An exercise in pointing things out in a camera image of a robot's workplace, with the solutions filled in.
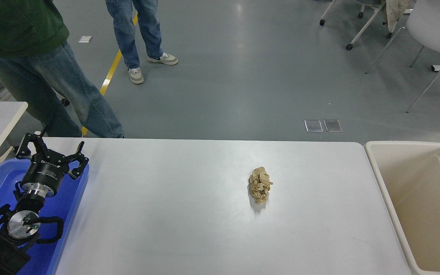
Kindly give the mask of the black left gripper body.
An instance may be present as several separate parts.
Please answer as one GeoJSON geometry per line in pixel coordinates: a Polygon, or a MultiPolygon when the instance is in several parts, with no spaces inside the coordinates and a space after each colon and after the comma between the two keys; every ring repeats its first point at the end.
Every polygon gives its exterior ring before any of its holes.
{"type": "Polygon", "coordinates": [[[62,156],[32,155],[30,167],[21,180],[21,190],[57,192],[63,176],[69,171],[69,161],[62,156]]]}

